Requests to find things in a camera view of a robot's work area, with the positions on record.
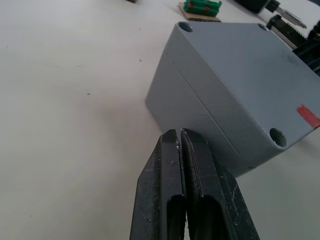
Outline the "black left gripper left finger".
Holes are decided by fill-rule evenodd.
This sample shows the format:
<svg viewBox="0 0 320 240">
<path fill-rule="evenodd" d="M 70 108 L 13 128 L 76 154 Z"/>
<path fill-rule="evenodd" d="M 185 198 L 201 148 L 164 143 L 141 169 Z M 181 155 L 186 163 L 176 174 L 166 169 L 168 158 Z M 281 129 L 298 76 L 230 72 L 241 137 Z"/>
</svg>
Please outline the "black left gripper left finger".
<svg viewBox="0 0 320 240">
<path fill-rule="evenodd" d="M 186 187 L 181 146 L 174 129 L 162 134 L 136 185 L 129 238 L 182 240 Z"/>
</svg>

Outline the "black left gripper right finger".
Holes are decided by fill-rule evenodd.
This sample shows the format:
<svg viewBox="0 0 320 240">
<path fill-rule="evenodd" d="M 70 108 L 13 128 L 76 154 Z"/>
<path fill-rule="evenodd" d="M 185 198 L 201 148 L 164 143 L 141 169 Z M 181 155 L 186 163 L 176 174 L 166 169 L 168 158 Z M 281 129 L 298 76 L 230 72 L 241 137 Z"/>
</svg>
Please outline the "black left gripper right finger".
<svg viewBox="0 0 320 240">
<path fill-rule="evenodd" d="M 192 240 L 258 240 L 241 190 L 205 138 L 181 130 L 186 214 Z"/>
</svg>

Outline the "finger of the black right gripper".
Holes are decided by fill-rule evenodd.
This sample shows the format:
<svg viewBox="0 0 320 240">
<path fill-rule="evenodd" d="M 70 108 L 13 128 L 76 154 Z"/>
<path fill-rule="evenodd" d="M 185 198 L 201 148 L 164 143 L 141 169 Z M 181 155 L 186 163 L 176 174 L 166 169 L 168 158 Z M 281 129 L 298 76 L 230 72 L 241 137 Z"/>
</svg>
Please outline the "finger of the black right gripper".
<svg viewBox="0 0 320 240">
<path fill-rule="evenodd" d="M 282 19 L 282 16 L 277 14 L 273 16 L 267 23 L 266 27 L 273 31 L 277 36 L 285 37 L 288 40 L 306 40 L 307 38 L 302 35 L 291 24 Z"/>
</svg>

